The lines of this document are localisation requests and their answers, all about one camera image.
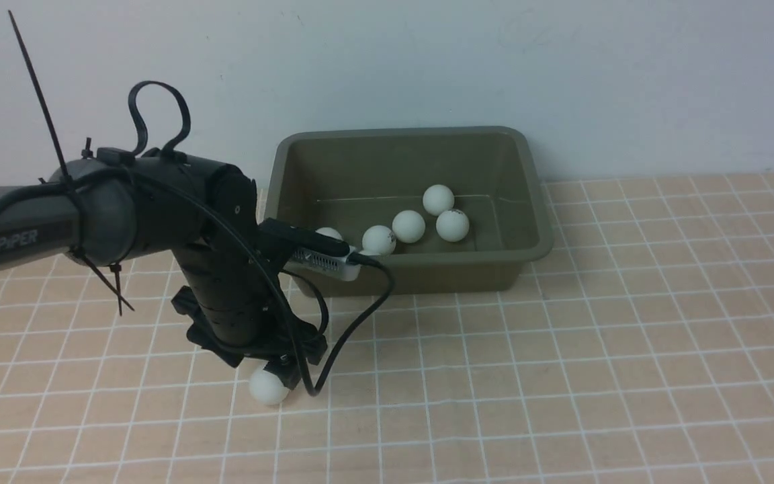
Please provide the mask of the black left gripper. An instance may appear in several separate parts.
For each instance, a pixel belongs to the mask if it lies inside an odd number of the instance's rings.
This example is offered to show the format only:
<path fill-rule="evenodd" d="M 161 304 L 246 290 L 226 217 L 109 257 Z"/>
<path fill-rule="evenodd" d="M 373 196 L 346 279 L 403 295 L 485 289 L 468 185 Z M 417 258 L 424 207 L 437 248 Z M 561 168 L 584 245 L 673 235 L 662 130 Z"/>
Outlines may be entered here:
<path fill-rule="evenodd" d="M 311 361 L 293 355 L 282 303 L 255 264 L 189 244 L 172 251 L 185 285 L 172 298 L 178 315 L 191 319 L 185 336 L 231 368 L 245 359 L 267 361 L 264 371 L 294 390 Z"/>

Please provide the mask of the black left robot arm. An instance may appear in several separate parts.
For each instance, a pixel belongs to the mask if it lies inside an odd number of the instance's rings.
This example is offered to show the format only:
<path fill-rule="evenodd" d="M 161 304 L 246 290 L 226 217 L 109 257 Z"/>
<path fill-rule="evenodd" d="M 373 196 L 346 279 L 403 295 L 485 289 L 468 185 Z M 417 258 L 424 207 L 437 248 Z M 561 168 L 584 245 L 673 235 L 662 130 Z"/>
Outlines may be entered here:
<path fill-rule="evenodd" d="M 239 168 L 182 153 L 133 157 L 100 149 L 46 181 L 0 187 L 0 270 L 65 254 L 98 274 L 170 251 L 185 278 L 172 300 L 191 319 L 187 339 L 230 367 L 267 362 L 286 388 L 317 395 L 328 372 L 326 323 L 299 319 L 279 274 L 301 248 L 338 244 L 275 218 L 257 221 L 256 186 Z"/>

